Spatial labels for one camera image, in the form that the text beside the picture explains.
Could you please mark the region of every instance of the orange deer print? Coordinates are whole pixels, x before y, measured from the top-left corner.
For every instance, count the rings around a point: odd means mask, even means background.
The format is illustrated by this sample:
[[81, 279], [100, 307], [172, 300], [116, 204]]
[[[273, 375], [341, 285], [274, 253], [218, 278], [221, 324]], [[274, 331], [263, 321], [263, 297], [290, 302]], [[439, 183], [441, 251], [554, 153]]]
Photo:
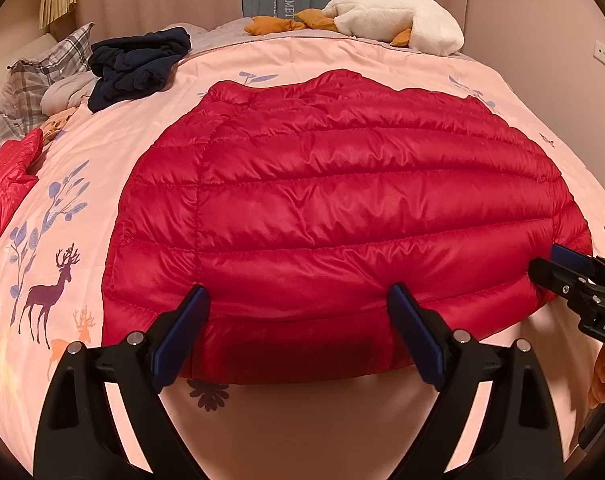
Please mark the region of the orange deer print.
[[[73, 313], [73, 320], [76, 322], [76, 328], [78, 329], [77, 341], [82, 341], [85, 345], [89, 346], [91, 344], [89, 329], [93, 327], [95, 323], [93, 315], [91, 313], [87, 315], [87, 305], [80, 311], [80, 318], [78, 318], [77, 310]], [[52, 356], [49, 358], [49, 367], [47, 368], [48, 379], [51, 379], [50, 371], [52, 369], [52, 364], [55, 364], [55, 366], [58, 365], [58, 361], [60, 361], [60, 358], [62, 357], [62, 354], [64, 354], [69, 343], [69, 341], [65, 341], [64, 339], [52, 340]]]

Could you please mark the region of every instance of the red down jacket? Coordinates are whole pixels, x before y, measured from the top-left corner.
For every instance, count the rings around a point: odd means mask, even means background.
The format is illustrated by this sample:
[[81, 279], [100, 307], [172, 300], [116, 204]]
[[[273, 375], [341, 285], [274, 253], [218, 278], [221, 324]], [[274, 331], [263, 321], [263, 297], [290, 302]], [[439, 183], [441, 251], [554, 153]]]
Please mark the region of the red down jacket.
[[38, 177], [26, 169], [42, 152], [42, 130], [26, 134], [22, 140], [8, 140], [0, 147], [0, 235]]
[[220, 82], [122, 191], [103, 344], [201, 283], [212, 309], [187, 376], [382, 372], [410, 363], [385, 309], [393, 283], [484, 338], [546, 302], [527, 266], [555, 242], [591, 253], [559, 170], [476, 98], [346, 70], [268, 89]]

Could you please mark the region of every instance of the black clamp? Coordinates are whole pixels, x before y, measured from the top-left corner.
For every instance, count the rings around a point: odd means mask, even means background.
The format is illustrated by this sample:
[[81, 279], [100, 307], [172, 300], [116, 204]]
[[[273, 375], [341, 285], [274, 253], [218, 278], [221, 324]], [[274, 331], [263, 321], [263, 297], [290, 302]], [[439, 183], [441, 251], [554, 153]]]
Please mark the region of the black clamp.
[[[580, 316], [580, 332], [605, 343], [605, 258], [584, 256], [554, 245], [551, 258], [536, 258], [529, 265], [529, 278], [567, 300]], [[578, 436], [578, 444], [590, 450], [605, 430], [605, 404], [592, 410]]]
[[[417, 369], [440, 395], [390, 480], [560, 480], [563, 455], [547, 383], [531, 345], [479, 343], [452, 332], [398, 283], [387, 308]], [[175, 312], [161, 314], [147, 333], [114, 346], [71, 343], [58, 364], [36, 437], [36, 480], [207, 480], [158, 398], [172, 383], [209, 312], [196, 286]], [[478, 385], [492, 381], [471, 459], [445, 473], [471, 413]], [[105, 393], [119, 385], [134, 433], [153, 473], [126, 459]]]

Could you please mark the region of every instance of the bed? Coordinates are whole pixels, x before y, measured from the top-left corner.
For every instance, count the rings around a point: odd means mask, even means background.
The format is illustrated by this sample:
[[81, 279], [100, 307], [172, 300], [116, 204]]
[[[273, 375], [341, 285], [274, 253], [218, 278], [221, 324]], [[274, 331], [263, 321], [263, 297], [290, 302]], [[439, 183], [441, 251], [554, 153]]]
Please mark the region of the bed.
[[[32, 167], [39, 181], [0, 239], [0, 437], [27, 470], [53, 367], [68, 342], [100, 344], [101, 285], [121, 190], [137, 160], [164, 129], [220, 81], [267, 88], [341, 68], [392, 89], [473, 96], [554, 161], [588, 221], [594, 254], [605, 257], [604, 189], [495, 71], [466, 56], [427, 56], [317, 31], [249, 38], [240, 32], [246, 23], [247, 18], [232, 20], [210, 36], [202, 33], [198, 38], [202, 46], [179, 63], [170, 88], [144, 100], [113, 105], [107, 113], [91, 114], [81, 106]], [[67, 281], [58, 279], [57, 267], [65, 264], [70, 269]], [[26, 326], [31, 315], [24, 310], [27, 291], [57, 280], [62, 300], [46, 312], [47, 344], [34, 344]], [[35, 310], [35, 323], [29, 319], [38, 337], [42, 326], [36, 318], [41, 314]], [[527, 338], [537, 351], [567, 458], [586, 415], [586, 393], [599, 345], [578, 332], [575, 315], [559, 300], [488, 341], [509, 346], [518, 337]], [[109, 394], [127, 455], [145, 467], [118, 392], [111, 389]], [[468, 459], [488, 395], [487, 385], [479, 391], [450, 467]], [[306, 384], [179, 380], [166, 388], [162, 400], [211, 478], [279, 478], [286, 472], [289, 478], [300, 479], [310, 475], [364, 479], [389, 475], [419, 431], [435, 392], [407, 367]]]

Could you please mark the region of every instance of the flower print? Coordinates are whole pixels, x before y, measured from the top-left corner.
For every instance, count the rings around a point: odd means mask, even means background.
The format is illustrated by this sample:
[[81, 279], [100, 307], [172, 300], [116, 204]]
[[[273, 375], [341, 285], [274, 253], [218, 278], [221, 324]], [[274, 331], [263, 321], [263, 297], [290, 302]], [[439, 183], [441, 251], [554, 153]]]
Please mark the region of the flower print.
[[225, 391], [228, 384], [208, 383], [198, 379], [188, 379], [186, 382], [193, 388], [189, 397], [199, 398], [198, 408], [204, 408], [208, 412], [224, 408], [224, 401], [229, 399], [229, 394]]

